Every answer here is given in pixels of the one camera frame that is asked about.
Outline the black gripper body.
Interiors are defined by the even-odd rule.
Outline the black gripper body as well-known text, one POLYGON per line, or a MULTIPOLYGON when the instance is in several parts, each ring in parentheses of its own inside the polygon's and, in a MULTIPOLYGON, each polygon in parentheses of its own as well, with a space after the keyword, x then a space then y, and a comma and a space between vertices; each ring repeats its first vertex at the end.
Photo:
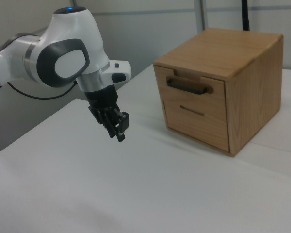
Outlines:
POLYGON ((117 105, 118 94, 114 85, 109 85, 99 91, 85 92, 91 108, 109 108, 119 110, 117 105))

